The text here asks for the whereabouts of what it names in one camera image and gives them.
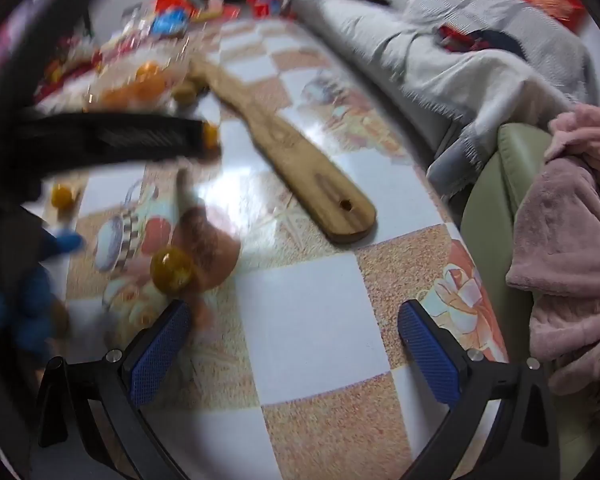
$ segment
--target blue stuffed toy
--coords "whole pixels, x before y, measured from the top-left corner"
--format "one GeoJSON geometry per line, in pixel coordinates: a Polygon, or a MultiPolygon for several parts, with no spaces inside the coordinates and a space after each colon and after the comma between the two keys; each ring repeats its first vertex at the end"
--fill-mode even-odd
{"type": "MultiPolygon", "coordinates": [[[[45,230],[43,233],[39,262],[77,251],[84,242],[76,233],[58,237],[45,230]]],[[[46,362],[50,357],[46,339],[54,336],[51,319],[53,300],[49,275],[40,264],[23,279],[15,310],[4,303],[0,293],[0,329],[9,327],[14,344],[31,352],[41,362],[46,362]]]]}

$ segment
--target wooden object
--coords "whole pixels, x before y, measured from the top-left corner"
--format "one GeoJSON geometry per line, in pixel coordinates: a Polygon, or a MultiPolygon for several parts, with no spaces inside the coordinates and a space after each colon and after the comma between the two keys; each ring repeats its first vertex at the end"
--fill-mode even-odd
{"type": "Polygon", "coordinates": [[[243,116],[253,143],[329,240],[355,242],[371,231],[376,208],[302,133],[265,109],[240,80],[203,54],[191,54],[190,73],[204,77],[218,98],[243,116]]]}

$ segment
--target snack package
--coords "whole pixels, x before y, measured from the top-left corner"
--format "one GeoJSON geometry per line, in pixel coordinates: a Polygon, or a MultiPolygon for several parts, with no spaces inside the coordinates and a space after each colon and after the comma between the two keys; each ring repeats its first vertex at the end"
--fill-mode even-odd
{"type": "Polygon", "coordinates": [[[172,7],[179,7],[184,10],[187,17],[191,16],[196,8],[191,5],[187,0],[156,0],[155,1],[155,12],[166,12],[172,7]]]}
{"type": "Polygon", "coordinates": [[[189,16],[185,9],[175,7],[156,16],[151,27],[151,33],[155,36],[175,37],[183,35],[189,25],[189,16]]]}
{"type": "Polygon", "coordinates": [[[34,101],[42,101],[68,81],[90,72],[101,60],[102,55],[93,38],[80,35],[62,38],[56,47],[54,58],[45,68],[44,79],[36,89],[34,101]]]}
{"type": "Polygon", "coordinates": [[[177,46],[142,47],[107,66],[91,84],[87,110],[149,111],[166,107],[187,73],[177,46]]]}
{"type": "Polygon", "coordinates": [[[100,48],[103,65],[109,64],[153,41],[154,38],[151,37],[150,33],[154,17],[154,14],[141,14],[138,10],[135,10],[128,22],[125,23],[122,32],[112,37],[100,48]]]}

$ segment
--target small orange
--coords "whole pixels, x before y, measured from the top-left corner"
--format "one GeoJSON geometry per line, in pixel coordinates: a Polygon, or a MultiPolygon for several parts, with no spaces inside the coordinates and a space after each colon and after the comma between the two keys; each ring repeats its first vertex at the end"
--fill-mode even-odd
{"type": "Polygon", "coordinates": [[[147,61],[136,71],[136,80],[145,78],[147,76],[156,75],[160,72],[161,68],[155,61],[147,61]]]}
{"type": "Polygon", "coordinates": [[[195,272],[191,257],[169,245],[154,254],[149,270],[155,288],[167,296],[176,296],[191,281],[195,272]]]}
{"type": "Polygon", "coordinates": [[[160,98],[167,89],[167,79],[161,73],[147,76],[140,81],[131,83],[134,97],[141,103],[151,103],[160,98]]]}
{"type": "Polygon", "coordinates": [[[99,102],[107,110],[126,110],[129,106],[129,90],[126,86],[105,90],[99,102]]]}
{"type": "Polygon", "coordinates": [[[202,143],[205,148],[212,150],[218,146],[219,131],[215,124],[205,123],[202,125],[202,143]]]}
{"type": "Polygon", "coordinates": [[[74,194],[71,188],[64,184],[54,184],[51,189],[51,205],[60,211],[66,211],[74,206],[74,194]]]}

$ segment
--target pink fleece blanket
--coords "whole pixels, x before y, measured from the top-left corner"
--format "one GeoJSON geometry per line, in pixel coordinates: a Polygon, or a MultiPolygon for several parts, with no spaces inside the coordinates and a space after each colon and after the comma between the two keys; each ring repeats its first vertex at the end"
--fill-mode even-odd
{"type": "Polygon", "coordinates": [[[577,105],[550,131],[547,164],[516,215],[507,284],[541,293],[531,355],[577,356],[549,381],[565,395],[600,381],[600,108],[577,105]]]}

